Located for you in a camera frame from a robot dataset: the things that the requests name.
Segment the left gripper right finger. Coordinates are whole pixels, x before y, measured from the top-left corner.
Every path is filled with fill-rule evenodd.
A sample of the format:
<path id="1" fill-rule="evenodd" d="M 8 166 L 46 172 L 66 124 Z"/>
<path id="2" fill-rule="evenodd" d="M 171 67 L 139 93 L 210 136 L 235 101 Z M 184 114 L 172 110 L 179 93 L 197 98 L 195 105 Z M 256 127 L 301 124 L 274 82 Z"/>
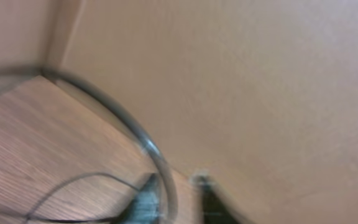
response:
<path id="1" fill-rule="evenodd" d="M 240 224 L 232 215 L 227 205 L 220 199 L 213 181 L 205 175 L 193 178 L 195 185 L 200 189 L 201 214 L 204 224 Z"/>

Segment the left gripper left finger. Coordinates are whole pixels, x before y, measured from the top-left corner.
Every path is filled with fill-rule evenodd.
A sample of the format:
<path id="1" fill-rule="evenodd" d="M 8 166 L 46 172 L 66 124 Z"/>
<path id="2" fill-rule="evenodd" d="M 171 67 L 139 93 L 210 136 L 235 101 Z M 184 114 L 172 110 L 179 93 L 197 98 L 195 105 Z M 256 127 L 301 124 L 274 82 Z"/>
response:
<path id="1" fill-rule="evenodd" d="M 150 174 L 127 207 L 112 223 L 159 224 L 160 183 L 157 174 Z"/>

